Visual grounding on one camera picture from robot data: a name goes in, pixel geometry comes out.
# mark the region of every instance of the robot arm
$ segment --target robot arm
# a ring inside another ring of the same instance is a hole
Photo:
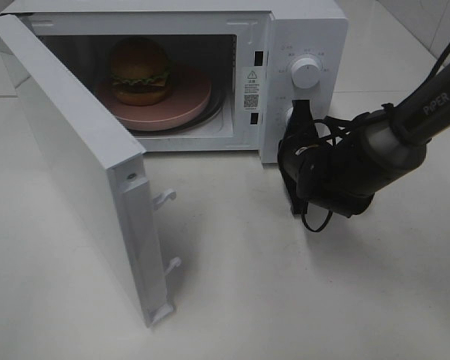
[[[450,126],[450,64],[429,77],[396,107],[386,104],[352,121],[314,121],[308,100],[293,102],[278,163],[292,212],[309,230],[322,230],[334,212],[361,214],[378,190],[423,163],[427,143]],[[331,135],[320,138],[316,123]],[[308,203],[328,209],[319,229],[306,222]]]

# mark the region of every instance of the open microwave door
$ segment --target open microwave door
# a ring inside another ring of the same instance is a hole
[[[13,15],[0,17],[0,54],[55,181],[150,326],[172,307],[145,149]]]

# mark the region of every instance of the white table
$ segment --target white table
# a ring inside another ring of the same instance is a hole
[[[340,2],[351,29],[331,114],[351,118],[397,103],[434,60],[376,2]],[[178,192],[157,213],[163,256],[183,260],[169,277],[178,310],[147,329],[3,70],[0,359],[450,359],[450,131],[362,216],[318,235],[254,152],[147,154],[154,190]]]

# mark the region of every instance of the warning label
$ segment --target warning label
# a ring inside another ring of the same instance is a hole
[[[260,88],[263,84],[263,68],[261,66],[243,67],[241,73],[243,108],[248,111],[260,109]]]

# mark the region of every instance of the white microwave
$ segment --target white microwave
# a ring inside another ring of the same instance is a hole
[[[292,100],[329,110],[347,33],[333,0],[16,0],[0,53],[44,158],[147,325],[172,311],[143,153],[257,150],[276,162]],[[211,79],[191,126],[128,131],[94,96],[127,36]]]

